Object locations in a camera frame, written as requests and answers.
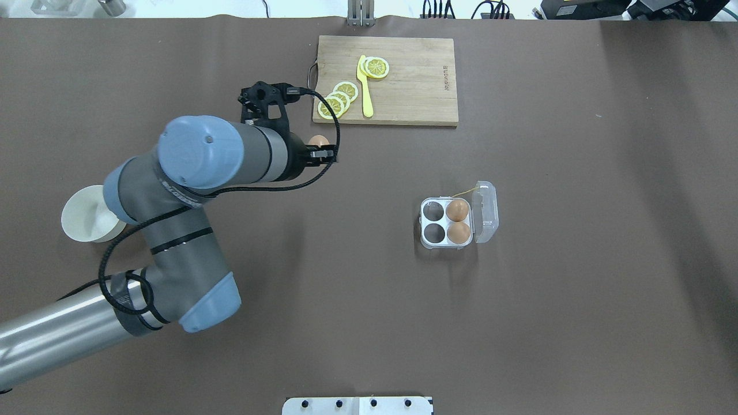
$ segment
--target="brown egg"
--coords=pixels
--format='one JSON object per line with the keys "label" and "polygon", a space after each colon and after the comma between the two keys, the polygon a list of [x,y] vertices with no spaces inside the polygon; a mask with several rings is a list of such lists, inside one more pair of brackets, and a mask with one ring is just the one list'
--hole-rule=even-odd
{"label": "brown egg", "polygon": [[310,141],[308,141],[308,144],[317,145],[318,147],[323,147],[324,145],[331,144],[331,142],[328,141],[328,139],[325,138],[325,136],[318,134],[318,135],[314,135],[310,139]]}
{"label": "brown egg", "polygon": [[449,226],[449,239],[455,244],[463,244],[472,235],[472,230],[463,222],[456,222]]}
{"label": "brown egg", "polygon": [[469,204],[466,200],[456,199],[446,206],[446,216],[454,222],[461,222],[469,215]]}

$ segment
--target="cutting board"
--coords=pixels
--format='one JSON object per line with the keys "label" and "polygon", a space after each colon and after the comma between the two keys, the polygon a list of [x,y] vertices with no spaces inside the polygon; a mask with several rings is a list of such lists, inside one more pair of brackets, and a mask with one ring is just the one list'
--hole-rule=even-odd
{"label": "cutting board", "polygon": [[[359,96],[341,116],[341,123],[458,125],[453,39],[320,36],[318,42],[316,90],[325,97],[344,80],[359,87]],[[368,80],[372,118],[362,113],[362,84],[356,79],[361,55],[379,56],[390,64],[386,78]],[[314,100],[313,121],[332,123],[317,113],[318,102]]]}

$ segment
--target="brown table surface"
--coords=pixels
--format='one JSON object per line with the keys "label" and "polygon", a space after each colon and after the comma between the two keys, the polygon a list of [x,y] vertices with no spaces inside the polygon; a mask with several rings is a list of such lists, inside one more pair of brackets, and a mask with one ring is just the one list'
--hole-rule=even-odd
{"label": "brown table surface", "polygon": [[[453,128],[345,126],[310,188],[207,209],[244,305],[0,397],[3,414],[274,414],[426,394],[448,414],[735,414],[738,25],[0,20],[0,316],[95,276],[64,202],[184,114],[303,85],[318,35],[455,39]],[[307,140],[330,126],[289,107]],[[484,245],[428,251],[418,205],[497,186]],[[151,259],[137,236],[110,270]]]}

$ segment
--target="robotic arm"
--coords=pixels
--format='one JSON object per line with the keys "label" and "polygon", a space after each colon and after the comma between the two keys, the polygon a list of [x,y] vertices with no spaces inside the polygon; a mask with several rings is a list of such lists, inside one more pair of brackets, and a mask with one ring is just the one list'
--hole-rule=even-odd
{"label": "robotic arm", "polygon": [[[241,297],[200,208],[228,191],[304,187],[336,161],[339,137],[336,145],[305,145],[290,132],[284,106],[301,95],[323,100],[310,89],[256,83],[239,97],[242,123],[207,115],[176,118],[154,149],[110,173],[103,188],[106,204],[134,227],[113,240],[98,280],[87,284],[99,289],[88,287],[0,324],[0,391],[171,321],[198,332],[233,315]],[[279,118],[269,119],[271,105],[279,106]],[[334,122],[339,133],[335,117]],[[318,165],[325,167],[301,185],[233,187],[294,179]],[[105,275],[114,247],[138,230],[154,265]]]}

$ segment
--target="blue joint cap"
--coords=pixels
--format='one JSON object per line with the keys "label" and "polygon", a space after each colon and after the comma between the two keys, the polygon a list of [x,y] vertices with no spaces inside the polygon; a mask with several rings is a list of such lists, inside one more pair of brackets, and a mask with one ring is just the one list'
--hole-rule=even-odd
{"label": "blue joint cap", "polygon": [[164,173],[177,184],[212,189],[238,173],[244,161],[244,141],[226,120],[185,115],[167,124],[156,154]]}
{"label": "blue joint cap", "polygon": [[199,332],[232,316],[239,307],[241,296],[233,272],[229,272],[179,319],[179,324],[188,333]]}
{"label": "blue joint cap", "polygon": [[103,199],[105,204],[108,206],[108,210],[118,216],[118,219],[124,221],[127,224],[138,224],[133,218],[131,218],[123,209],[123,204],[120,203],[120,193],[118,193],[118,182],[120,182],[120,174],[123,172],[125,165],[128,164],[135,157],[131,157],[126,160],[122,165],[113,170],[106,178],[103,183]]}

